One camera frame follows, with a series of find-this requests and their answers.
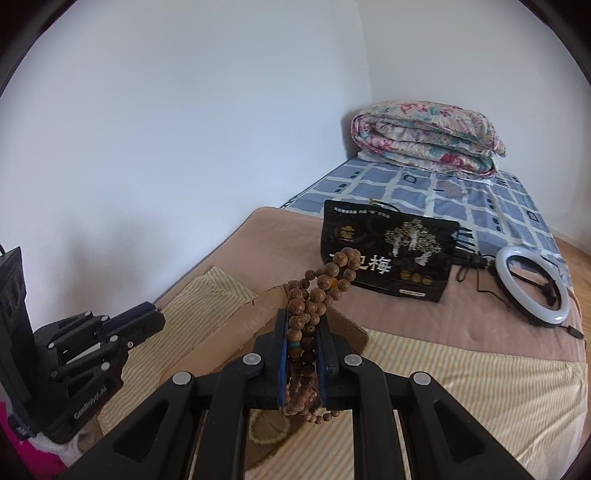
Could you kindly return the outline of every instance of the striped sheet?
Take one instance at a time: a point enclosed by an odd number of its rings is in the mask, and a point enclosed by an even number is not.
[[[363,355],[387,372],[423,370],[443,385],[539,480],[559,479],[577,454],[587,365],[481,353],[369,330]],[[305,424],[248,480],[353,479],[350,412]]]
[[[256,295],[217,267],[195,278],[166,305],[164,329],[130,350],[124,386],[98,415],[107,434],[158,388],[160,376]]]

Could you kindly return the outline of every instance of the folded quilt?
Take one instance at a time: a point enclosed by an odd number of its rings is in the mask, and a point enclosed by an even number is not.
[[[353,119],[351,134],[363,149],[364,160],[370,153],[371,161],[469,180],[493,177],[496,155],[505,156],[505,146],[488,118],[442,103],[377,103]]]

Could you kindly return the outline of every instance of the mattress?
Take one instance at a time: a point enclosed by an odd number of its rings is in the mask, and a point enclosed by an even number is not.
[[[496,255],[507,245],[526,245],[570,272],[540,211],[519,179],[499,171],[488,181],[461,180],[410,167],[354,158],[290,199],[282,208],[322,217],[325,200],[389,203],[405,213],[455,220],[469,229],[463,246]]]

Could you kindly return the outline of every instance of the wooden bead bracelet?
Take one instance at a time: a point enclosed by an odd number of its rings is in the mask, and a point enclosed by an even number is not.
[[[287,310],[290,312],[289,330],[287,330],[287,357],[290,365],[290,381],[287,385],[285,406],[281,412],[285,416],[300,414],[309,423],[317,425],[338,417],[340,412],[333,410],[323,415],[314,415],[309,408],[317,397],[314,390],[316,381],[316,325],[320,316],[336,300],[340,300],[343,292],[355,280],[357,270],[361,266],[361,253],[357,249],[345,247],[333,256],[319,270],[307,270],[301,280],[291,280],[287,284]],[[316,287],[311,282],[316,280]]]

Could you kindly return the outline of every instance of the black bag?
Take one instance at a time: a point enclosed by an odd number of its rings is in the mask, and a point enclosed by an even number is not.
[[[353,285],[397,297],[439,301],[447,285],[460,224],[375,205],[327,200],[322,261],[344,247],[361,252]]]

